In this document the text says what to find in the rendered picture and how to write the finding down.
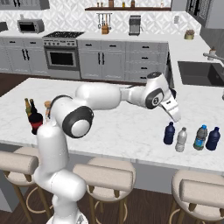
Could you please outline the dark sink basin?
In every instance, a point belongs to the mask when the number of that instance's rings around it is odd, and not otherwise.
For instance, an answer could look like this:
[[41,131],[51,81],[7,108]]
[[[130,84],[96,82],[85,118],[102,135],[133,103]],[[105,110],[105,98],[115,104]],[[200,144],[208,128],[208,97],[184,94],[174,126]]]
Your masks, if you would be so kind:
[[178,68],[184,85],[224,87],[224,67],[219,63],[179,61]]

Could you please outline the grey cupboard and drawer run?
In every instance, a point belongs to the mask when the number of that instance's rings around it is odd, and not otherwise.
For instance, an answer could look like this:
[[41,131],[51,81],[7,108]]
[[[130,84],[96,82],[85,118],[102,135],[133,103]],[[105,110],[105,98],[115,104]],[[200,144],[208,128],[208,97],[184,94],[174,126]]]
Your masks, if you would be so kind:
[[145,83],[152,72],[165,74],[167,42],[78,41],[82,79]]

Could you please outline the grey coffee machine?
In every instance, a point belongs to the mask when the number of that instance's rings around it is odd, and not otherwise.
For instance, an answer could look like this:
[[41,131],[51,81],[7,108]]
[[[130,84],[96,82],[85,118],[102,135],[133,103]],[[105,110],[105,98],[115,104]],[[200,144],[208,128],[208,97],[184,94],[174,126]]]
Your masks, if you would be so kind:
[[129,17],[129,35],[138,36],[141,29],[141,16],[131,15]]

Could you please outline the glass bottle with cork top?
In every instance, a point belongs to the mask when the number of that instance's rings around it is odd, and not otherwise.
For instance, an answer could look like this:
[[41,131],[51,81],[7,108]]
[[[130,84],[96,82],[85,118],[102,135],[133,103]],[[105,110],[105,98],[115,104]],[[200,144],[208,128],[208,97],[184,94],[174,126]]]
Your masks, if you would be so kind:
[[51,109],[51,101],[45,101],[45,119],[49,119],[50,109]]

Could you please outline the rail with hanging tools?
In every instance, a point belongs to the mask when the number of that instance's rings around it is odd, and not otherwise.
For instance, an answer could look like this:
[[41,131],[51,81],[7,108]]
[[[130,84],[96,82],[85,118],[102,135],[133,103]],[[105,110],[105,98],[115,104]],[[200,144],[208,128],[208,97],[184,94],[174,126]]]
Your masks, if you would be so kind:
[[111,30],[111,13],[98,13],[98,28],[101,29],[104,25],[108,26],[108,29]]

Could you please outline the grey glass-door wall cupboard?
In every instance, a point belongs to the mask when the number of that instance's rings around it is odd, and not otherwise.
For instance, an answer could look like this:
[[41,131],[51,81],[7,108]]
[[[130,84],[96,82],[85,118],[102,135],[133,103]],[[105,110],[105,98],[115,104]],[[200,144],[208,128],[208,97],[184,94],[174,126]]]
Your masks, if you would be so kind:
[[224,29],[224,0],[171,0],[173,11],[186,11],[207,29]]

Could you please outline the grey bottle with blue cap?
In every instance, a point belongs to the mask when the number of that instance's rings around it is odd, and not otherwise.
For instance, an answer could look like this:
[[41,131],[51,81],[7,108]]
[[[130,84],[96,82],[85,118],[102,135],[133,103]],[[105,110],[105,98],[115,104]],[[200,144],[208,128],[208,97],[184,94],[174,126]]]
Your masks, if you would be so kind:
[[206,138],[207,138],[207,126],[203,124],[197,131],[193,143],[193,148],[196,149],[197,151],[202,151],[204,148]]

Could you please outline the brown wall shelf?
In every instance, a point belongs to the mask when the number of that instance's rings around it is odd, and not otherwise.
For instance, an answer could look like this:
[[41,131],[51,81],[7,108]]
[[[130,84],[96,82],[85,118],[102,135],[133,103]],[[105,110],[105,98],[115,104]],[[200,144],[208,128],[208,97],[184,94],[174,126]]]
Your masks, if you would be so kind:
[[85,11],[172,11],[171,7],[88,7]]

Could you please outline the dark blue plastic bottle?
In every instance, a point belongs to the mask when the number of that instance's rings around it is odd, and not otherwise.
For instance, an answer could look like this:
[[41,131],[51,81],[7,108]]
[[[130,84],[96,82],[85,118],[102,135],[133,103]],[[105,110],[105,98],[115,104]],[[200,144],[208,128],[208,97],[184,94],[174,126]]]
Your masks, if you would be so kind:
[[169,125],[166,126],[164,130],[164,143],[171,145],[173,142],[174,134],[175,128],[173,126],[173,122],[169,122]]
[[207,142],[206,142],[206,148],[210,151],[214,151],[217,147],[217,143],[220,140],[221,134],[219,132],[219,127],[215,127],[214,130],[212,130],[209,133]]

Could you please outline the steel stove with oven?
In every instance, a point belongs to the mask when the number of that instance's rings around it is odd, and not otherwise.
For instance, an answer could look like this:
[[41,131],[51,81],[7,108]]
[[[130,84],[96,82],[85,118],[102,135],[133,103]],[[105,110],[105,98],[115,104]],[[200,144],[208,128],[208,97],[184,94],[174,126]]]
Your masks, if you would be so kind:
[[43,37],[48,73],[53,78],[81,78],[77,38],[83,31],[55,31]]

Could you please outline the silver tap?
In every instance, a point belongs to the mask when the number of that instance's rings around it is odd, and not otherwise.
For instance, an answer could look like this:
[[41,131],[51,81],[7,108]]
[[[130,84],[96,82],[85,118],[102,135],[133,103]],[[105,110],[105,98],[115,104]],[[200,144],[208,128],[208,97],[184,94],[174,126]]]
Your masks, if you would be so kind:
[[212,55],[212,54],[205,53],[205,52],[203,53],[203,56],[208,57],[208,58],[212,58],[212,59],[219,60],[223,64],[223,66],[224,66],[224,58],[222,58],[222,57],[218,57],[216,55]]

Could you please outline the silver toaster oven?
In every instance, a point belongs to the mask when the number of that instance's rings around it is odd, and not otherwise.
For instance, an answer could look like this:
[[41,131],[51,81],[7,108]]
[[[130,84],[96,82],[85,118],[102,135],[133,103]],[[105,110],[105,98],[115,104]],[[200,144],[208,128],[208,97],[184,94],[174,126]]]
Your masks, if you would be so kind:
[[22,33],[41,33],[45,30],[42,19],[20,19],[17,21],[17,27]]

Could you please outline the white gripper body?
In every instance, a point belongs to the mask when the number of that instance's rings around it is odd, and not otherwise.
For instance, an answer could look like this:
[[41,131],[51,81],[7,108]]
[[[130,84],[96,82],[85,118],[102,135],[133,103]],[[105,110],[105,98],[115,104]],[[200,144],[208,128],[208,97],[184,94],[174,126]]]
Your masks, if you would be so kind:
[[159,106],[164,109],[164,111],[175,123],[181,119],[179,105],[173,97],[166,101],[161,101]]

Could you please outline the olive green glass bottle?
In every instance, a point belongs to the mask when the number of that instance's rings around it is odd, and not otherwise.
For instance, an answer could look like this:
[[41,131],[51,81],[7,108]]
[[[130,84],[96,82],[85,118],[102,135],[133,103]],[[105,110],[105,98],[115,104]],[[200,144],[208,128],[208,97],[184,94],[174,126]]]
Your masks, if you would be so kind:
[[29,117],[32,114],[32,108],[28,101],[28,98],[24,98],[24,101],[25,101],[25,112],[26,112],[27,116]]

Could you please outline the beige bar stool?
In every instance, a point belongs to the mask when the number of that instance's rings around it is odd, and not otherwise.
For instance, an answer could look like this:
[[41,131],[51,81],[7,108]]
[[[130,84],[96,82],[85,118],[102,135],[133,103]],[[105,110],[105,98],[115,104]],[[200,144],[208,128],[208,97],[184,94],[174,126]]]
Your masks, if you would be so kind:
[[224,177],[196,171],[178,170],[171,181],[173,201],[168,224],[178,214],[176,224],[182,224],[188,214],[194,224],[224,221]]
[[[33,173],[38,166],[39,150],[36,148],[20,147],[14,152],[0,150],[0,170],[3,172],[5,178],[12,184],[29,222],[32,222],[31,213],[46,213],[48,219],[52,216],[51,209],[53,207],[48,205],[44,190],[34,181]],[[35,188],[28,194],[27,199],[24,199],[20,188],[29,186],[35,186]],[[44,210],[35,211],[29,206],[29,198],[35,190],[38,191]]]
[[87,183],[92,224],[101,224],[95,216],[104,203],[119,203],[119,224],[128,216],[127,197],[136,182],[136,170],[131,162],[94,157],[87,164],[76,164],[73,172]]

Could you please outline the potted plant in pale pot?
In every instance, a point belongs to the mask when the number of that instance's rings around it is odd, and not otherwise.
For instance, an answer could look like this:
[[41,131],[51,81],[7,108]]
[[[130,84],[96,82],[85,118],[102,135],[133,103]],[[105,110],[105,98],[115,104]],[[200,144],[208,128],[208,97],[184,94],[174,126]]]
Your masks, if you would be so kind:
[[193,40],[194,39],[194,33],[195,33],[194,30],[187,30],[185,32],[184,39]]

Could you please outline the clear plastic bottle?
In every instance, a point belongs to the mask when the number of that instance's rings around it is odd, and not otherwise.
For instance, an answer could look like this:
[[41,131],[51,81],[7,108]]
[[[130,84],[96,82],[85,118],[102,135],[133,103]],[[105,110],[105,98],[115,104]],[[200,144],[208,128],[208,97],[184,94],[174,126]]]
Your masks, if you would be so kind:
[[183,127],[182,130],[178,133],[177,142],[175,145],[175,150],[177,152],[184,151],[186,139],[187,139],[186,127]]

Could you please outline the grey base cupboard run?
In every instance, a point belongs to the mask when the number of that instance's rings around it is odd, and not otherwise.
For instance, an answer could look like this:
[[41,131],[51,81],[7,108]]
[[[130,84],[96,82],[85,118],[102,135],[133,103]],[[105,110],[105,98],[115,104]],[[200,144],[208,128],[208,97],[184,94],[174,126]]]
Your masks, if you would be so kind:
[[3,37],[3,43],[15,74],[48,75],[41,38]]

